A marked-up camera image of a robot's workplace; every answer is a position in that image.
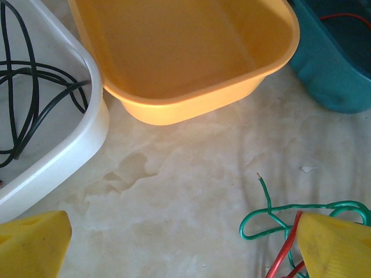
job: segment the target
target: teal plastic bin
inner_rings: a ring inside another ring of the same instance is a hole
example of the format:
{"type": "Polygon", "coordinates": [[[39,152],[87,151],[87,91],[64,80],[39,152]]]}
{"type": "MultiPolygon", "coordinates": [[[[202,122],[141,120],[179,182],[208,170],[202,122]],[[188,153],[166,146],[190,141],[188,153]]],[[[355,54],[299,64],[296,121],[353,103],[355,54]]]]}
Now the teal plastic bin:
{"type": "Polygon", "coordinates": [[[300,24],[300,42],[290,61],[309,95],[341,113],[371,108],[371,30],[352,17],[321,21],[330,14],[352,13],[371,22],[365,0],[292,0],[300,24]]]}

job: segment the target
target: white floor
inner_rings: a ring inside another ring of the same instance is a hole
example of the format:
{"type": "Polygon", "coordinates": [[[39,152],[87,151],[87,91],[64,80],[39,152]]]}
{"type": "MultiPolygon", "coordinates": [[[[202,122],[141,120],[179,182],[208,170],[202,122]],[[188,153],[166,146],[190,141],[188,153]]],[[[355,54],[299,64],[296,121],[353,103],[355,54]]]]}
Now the white floor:
{"type": "MultiPolygon", "coordinates": [[[[76,35],[67,0],[44,1],[76,35]]],[[[239,236],[244,216],[266,206],[256,172],[276,206],[371,206],[371,111],[324,110],[289,67],[244,100],[173,126],[146,125],[105,100],[111,127],[102,149],[25,213],[68,212],[61,278],[262,277],[283,238],[239,236]]],[[[271,227],[267,220],[246,232],[271,227]]],[[[285,261],[281,274],[289,271],[285,261]]]]}

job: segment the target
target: black cable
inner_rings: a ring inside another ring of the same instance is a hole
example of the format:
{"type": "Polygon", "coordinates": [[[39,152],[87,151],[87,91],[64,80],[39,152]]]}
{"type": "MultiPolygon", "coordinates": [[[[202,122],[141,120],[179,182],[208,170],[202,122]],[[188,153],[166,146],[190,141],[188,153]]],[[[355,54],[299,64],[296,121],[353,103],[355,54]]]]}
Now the black cable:
{"type": "MultiPolygon", "coordinates": [[[[6,62],[5,61],[0,61],[0,65],[6,65],[6,62]]],[[[27,61],[12,61],[12,65],[30,65],[30,62],[27,62],[27,61]]],[[[64,75],[65,77],[67,77],[73,83],[76,83],[77,82],[77,80],[72,75],[70,75],[69,73],[63,71],[62,69],[53,67],[52,65],[46,65],[46,64],[42,64],[42,63],[36,63],[36,66],[37,67],[40,67],[40,68],[46,68],[47,70],[56,71],[56,72],[64,75]]],[[[83,90],[81,88],[79,88],[79,92],[80,92],[80,96],[81,96],[81,99],[82,99],[82,102],[83,102],[83,106],[84,106],[83,109],[86,110],[88,108],[88,100],[86,99],[86,96],[85,96],[85,94],[84,94],[84,92],[83,92],[83,90]]],[[[76,106],[79,105],[79,104],[77,104],[78,103],[77,101],[76,102],[74,101],[74,99],[73,99],[72,96],[74,96],[74,95],[71,94],[71,98],[72,98],[72,101],[74,102],[74,104],[76,106]]]]}
{"type": "MultiPolygon", "coordinates": [[[[6,56],[6,69],[7,71],[12,70],[12,57],[10,55],[10,46],[8,40],[8,30],[6,28],[6,9],[5,4],[0,3],[0,18],[1,18],[1,31],[4,41],[5,56],[6,56]]],[[[10,129],[12,131],[13,144],[17,140],[16,121],[14,118],[14,99],[13,99],[13,78],[8,81],[8,103],[9,103],[9,117],[10,117],[10,129]]]]}
{"type": "Polygon", "coordinates": [[[34,135],[36,129],[40,126],[42,121],[45,119],[48,113],[54,108],[54,106],[56,106],[59,103],[59,101],[61,101],[65,96],[69,95],[74,90],[82,86],[88,85],[88,84],[90,84],[90,81],[81,81],[81,82],[75,83],[71,85],[70,87],[68,87],[67,89],[65,89],[63,92],[59,93],[55,98],[51,100],[51,102],[43,109],[43,111],[37,117],[36,121],[32,123],[32,126],[27,132],[24,139],[19,143],[19,147],[14,152],[14,159],[17,159],[19,157],[19,155],[21,154],[23,149],[26,147],[28,142],[30,142],[30,139],[32,135],[34,135]]]}
{"type": "Polygon", "coordinates": [[[0,61],[0,66],[5,65],[6,70],[0,70],[0,85],[5,82],[8,83],[8,106],[9,106],[9,118],[10,118],[10,129],[12,132],[13,148],[7,150],[0,150],[0,155],[8,155],[6,160],[0,163],[0,168],[8,165],[13,159],[18,159],[30,139],[37,131],[37,128],[47,117],[49,112],[67,95],[70,95],[74,105],[83,114],[88,108],[88,100],[82,89],[83,86],[90,84],[90,81],[78,82],[72,75],[63,71],[62,69],[56,68],[51,65],[46,65],[36,62],[35,54],[32,48],[31,38],[28,34],[26,25],[19,12],[7,1],[0,0],[0,21],[1,30],[3,35],[3,42],[5,47],[5,61],[0,61]],[[6,26],[6,8],[8,8],[16,17],[21,31],[23,33],[24,40],[28,51],[29,61],[13,61],[10,43],[8,38],[8,29],[6,26]],[[26,66],[18,69],[14,69],[14,65],[26,66]],[[14,80],[16,75],[29,75],[32,77],[32,92],[31,92],[31,103],[26,116],[26,119],[21,126],[21,132],[17,135],[16,119],[15,119],[15,108],[14,108],[14,80]],[[55,84],[65,86],[66,89],[59,93],[53,100],[46,105],[46,107],[39,114],[39,79],[44,79],[55,84]],[[77,101],[74,91],[78,90],[81,96],[83,106],[77,101]]]}

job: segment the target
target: small white debris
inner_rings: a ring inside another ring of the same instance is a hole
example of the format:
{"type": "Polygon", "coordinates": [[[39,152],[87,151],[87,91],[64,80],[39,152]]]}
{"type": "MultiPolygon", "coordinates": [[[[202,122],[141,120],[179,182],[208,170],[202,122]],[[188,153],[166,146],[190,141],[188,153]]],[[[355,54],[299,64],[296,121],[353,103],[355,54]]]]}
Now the small white debris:
{"type": "Polygon", "coordinates": [[[310,171],[318,169],[317,166],[301,166],[300,170],[302,170],[304,173],[308,174],[310,171]]]}

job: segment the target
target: green wire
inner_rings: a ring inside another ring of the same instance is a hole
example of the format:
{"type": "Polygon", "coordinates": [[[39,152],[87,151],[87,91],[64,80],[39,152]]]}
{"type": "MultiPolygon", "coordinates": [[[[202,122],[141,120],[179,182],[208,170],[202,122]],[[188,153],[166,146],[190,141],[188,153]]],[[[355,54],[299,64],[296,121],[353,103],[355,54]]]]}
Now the green wire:
{"type": "MultiPolygon", "coordinates": [[[[319,209],[319,208],[320,209],[322,209],[322,208],[325,209],[326,208],[326,209],[329,209],[329,210],[333,210],[330,213],[331,217],[338,216],[339,214],[341,214],[345,211],[354,211],[361,216],[363,225],[371,226],[371,212],[370,212],[370,210],[364,204],[362,204],[360,202],[357,202],[357,201],[340,201],[340,202],[334,202],[334,203],[329,203],[329,204],[288,204],[286,206],[272,207],[272,201],[271,201],[271,197],[268,193],[267,186],[266,186],[263,178],[259,174],[258,174],[258,176],[259,176],[259,181],[261,183],[261,186],[263,187],[263,190],[264,190],[265,198],[267,199],[267,208],[252,211],[251,213],[249,213],[242,220],[242,222],[239,226],[239,233],[240,233],[240,235],[243,239],[255,240],[255,239],[259,239],[259,238],[264,237],[264,236],[268,236],[272,233],[277,233],[277,232],[280,232],[280,231],[284,231],[285,232],[285,240],[287,240],[292,226],[289,226],[289,225],[285,224],[281,219],[279,219],[276,215],[274,215],[273,212],[289,210],[289,209],[293,209],[293,208],[294,209],[301,209],[301,210],[302,209],[319,209]],[[250,236],[246,235],[243,231],[245,229],[246,224],[253,217],[255,217],[259,214],[264,214],[264,213],[268,214],[280,226],[278,226],[276,228],[268,229],[266,231],[256,233],[254,235],[250,235],[250,236]]],[[[295,268],[296,265],[295,265],[295,262],[294,262],[291,251],[288,253],[288,258],[289,258],[289,262],[290,262],[292,268],[295,268]]],[[[298,273],[297,275],[298,275],[299,278],[309,278],[308,273],[306,273],[305,275],[303,275],[302,273],[298,273]]]]}

